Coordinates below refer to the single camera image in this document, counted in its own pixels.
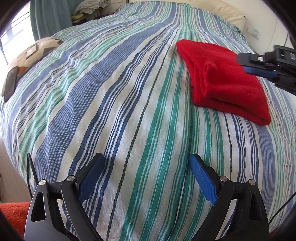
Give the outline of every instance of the electrical outlet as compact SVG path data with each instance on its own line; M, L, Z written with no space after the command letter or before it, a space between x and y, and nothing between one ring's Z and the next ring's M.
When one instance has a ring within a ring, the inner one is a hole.
M251 27L248 27L247 28L247 32L249 34L251 34L254 38L256 39L259 39L260 38L260 33L258 32L257 29L254 29L254 28L251 28Z

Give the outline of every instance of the blue curtain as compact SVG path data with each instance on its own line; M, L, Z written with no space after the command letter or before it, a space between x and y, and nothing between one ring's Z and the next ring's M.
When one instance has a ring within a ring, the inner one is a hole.
M30 18L35 41L71 27L71 16L83 0L31 0Z

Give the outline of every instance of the headboard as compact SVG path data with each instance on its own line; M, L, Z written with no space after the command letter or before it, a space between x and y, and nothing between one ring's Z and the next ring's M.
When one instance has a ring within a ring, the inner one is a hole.
M129 2L136 1L152 1L152 0L130 0ZM187 3L193 7L201 8L212 12L232 25L238 27L241 31L244 29L245 16L244 14L236 9L235 7L225 3L221 0L162 0L177 3Z

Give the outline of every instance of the bedspread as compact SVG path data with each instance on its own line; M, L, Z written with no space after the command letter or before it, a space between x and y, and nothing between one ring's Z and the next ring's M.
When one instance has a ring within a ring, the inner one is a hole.
M296 113L284 91L260 78L268 126L192 104L176 42L252 53L237 27L187 4L150 1L54 37L64 43L1 104L5 145L23 178L30 152L38 179L49 182L103 153L104 171L83 207L104 239L190 240L211 207L189 169L193 153L233 181L254 179L268 218L295 191ZM36 187L32 174L30 186Z

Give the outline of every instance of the wall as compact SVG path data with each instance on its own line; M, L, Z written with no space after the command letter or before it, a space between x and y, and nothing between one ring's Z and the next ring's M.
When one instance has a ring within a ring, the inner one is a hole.
M243 34L254 50L263 54L273 49L274 44L284 45L287 31L277 16L262 0L223 0L234 6L246 16ZM256 39L247 32L247 28L255 28L260 33Z

